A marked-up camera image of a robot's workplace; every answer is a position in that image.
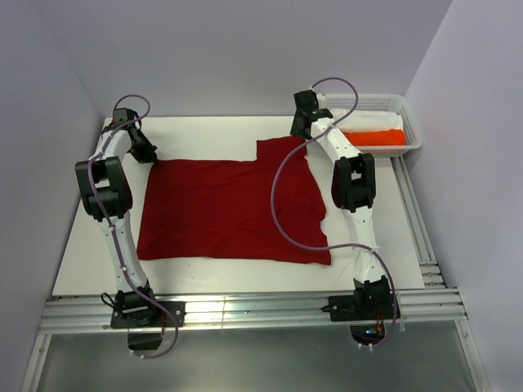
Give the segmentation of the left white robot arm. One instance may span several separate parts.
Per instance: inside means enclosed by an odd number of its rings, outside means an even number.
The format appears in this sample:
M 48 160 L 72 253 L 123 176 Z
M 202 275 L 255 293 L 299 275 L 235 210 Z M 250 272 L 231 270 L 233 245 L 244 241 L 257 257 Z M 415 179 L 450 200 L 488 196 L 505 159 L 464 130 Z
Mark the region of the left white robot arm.
M 113 310 L 113 327 L 145 327 L 159 320 L 159 305 L 138 260 L 133 241 L 130 210 L 133 199 L 122 161 L 131 154 L 138 163 L 157 159 L 153 146 L 141 130 L 136 111 L 117 108 L 102 131 L 101 146 L 74 170 L 85 212 L 102 229 L 116 275 L 117 293 L 101 294 Z

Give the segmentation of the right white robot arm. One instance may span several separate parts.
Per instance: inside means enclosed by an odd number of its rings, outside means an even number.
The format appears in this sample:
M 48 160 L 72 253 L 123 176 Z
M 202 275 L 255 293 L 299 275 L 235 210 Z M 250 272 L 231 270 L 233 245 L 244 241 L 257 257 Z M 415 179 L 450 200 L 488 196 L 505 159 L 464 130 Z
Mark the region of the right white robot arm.
M 312 90 L 293 95 L 295 114 L 290 134 L 316 141 L 333 163 L 331 196 L 355 235 L 351 247 L 358 252 L 354 265 L 354 309 L 372 318 L 390 299 L 387 272 L 376 257 L 373 202 L 376 196 L 375 162 L 362 153 L 335 125 L 329 109 L 322 109 Z

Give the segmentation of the dark red t-shirt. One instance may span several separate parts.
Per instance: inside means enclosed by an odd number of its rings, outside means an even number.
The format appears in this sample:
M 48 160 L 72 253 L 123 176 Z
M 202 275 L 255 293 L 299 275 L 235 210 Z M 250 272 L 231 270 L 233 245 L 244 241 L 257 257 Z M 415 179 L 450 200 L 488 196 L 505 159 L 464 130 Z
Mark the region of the dark red t-shirt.
M 326 207 L 302 139 L 257 142 L 253 161 L 159 160 L 150 169 L 137 255 L 330 265 Z

